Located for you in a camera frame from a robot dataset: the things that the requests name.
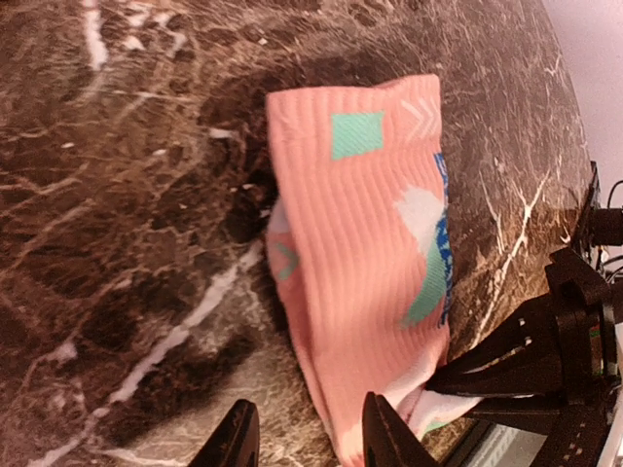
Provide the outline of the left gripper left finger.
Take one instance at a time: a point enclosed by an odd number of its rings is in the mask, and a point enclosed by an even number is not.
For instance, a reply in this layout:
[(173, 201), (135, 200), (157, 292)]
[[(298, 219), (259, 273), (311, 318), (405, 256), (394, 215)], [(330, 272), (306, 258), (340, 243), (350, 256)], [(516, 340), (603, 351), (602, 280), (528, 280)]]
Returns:
[(189, 467), (257, 467), (260, 423), (256, 406), (237, 400), (194, 456)]

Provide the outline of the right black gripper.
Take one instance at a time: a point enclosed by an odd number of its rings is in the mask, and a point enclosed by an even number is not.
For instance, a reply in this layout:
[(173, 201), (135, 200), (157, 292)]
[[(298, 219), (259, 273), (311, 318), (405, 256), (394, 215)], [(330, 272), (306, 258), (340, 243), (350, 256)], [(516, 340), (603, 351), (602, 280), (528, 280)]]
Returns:
[(551, 297), (523, 302), (471, 350), (435, 372), (428, 390), (486, 398), (467, 418), (548, 435), (541, 466), (609, 466), (621, 410), (622, 283), (609, 282), (569, 248), (546, 267)]

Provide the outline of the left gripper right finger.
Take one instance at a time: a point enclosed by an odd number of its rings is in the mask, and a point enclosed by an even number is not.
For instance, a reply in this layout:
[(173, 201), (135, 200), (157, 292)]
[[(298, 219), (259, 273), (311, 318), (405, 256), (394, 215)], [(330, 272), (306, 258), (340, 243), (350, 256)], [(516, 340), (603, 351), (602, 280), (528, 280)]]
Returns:
[(366, 467), (438, 467), (383, 395), (366, 394), (362, 433)]

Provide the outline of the pink patterned sock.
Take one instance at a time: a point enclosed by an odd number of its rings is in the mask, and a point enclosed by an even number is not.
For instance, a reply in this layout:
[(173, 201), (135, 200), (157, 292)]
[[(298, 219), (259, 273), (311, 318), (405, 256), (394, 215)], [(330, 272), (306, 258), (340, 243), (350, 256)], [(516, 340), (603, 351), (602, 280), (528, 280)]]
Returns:
[(278, 91), (267, 123), (278, 185), (270, 268), (334, 451), (360, 466), (368, 393), (418, 437), (475, 405), (426, 388), (450, 345), (440, 82)]

